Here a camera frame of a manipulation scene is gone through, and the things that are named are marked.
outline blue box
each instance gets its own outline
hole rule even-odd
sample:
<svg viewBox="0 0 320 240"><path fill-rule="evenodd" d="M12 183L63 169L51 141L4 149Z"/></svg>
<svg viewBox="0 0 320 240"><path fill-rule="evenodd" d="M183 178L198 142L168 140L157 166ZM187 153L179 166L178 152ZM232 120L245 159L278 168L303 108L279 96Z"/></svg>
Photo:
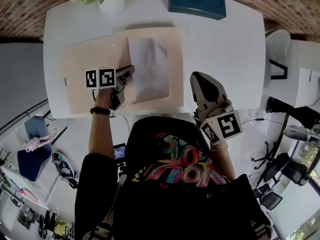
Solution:
<svg viewBox="0 0 320 240"><path fill-rule="evenodd" d="M169 0L168 10L218 21L227 16L225 0Z"/></svg>

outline monitor screen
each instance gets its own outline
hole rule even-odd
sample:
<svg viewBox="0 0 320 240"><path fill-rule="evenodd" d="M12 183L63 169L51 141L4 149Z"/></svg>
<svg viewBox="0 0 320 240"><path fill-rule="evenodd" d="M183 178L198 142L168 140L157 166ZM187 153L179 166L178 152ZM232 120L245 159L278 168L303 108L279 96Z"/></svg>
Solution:
<svg viewBox="0 0 320 240"><path fill-rule="evenodd" d="M120 159L125 157L126 146L114 147L114 159Z"/></svg>

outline white vase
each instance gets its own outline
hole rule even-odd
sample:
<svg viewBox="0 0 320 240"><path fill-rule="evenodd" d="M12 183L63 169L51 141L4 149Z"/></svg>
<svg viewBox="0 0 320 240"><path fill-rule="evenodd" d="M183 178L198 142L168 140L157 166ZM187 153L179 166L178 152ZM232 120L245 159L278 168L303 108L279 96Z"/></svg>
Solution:
<svg viewBox="0 0 320 240"><path fill-rule="evenodd" d="M98 2L98 7L104 15L119 14L125 9L125 0L104 0L101 4Z"/></svg>

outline black wristband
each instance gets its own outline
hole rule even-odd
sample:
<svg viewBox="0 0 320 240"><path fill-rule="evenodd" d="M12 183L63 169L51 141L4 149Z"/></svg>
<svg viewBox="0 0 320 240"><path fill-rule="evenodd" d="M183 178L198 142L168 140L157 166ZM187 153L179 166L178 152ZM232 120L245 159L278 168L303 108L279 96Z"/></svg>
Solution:
<svg viewBox="0 0 320 240"><path fill-rule="evenodd" d="M96 107L93 107L93 108L90 109L90 114L92 115L93 113L110 116L111 111L109 109L107 109L107 108L102 108L102 107L96 106Z"/></svg>

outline colorful graphic print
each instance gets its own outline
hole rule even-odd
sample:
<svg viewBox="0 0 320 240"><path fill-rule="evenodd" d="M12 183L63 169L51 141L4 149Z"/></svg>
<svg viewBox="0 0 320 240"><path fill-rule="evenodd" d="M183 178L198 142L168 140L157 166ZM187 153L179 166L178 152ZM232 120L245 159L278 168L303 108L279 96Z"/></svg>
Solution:
<svg viewBox="0 0 320 240"><path fill-rule="evenodd" d="M213 161L194 146L165 132L157 134L156 139L163 147L164 156L170 154L170 158L157 160L157 163L151 164L147 169L144 167L139 170L132 179L133 182L159 180L169 170L170 173L165 182L170 184L176 184L182 180L203 188L208 186L210 179L217 185L226 183L215 170Z"/></svg>

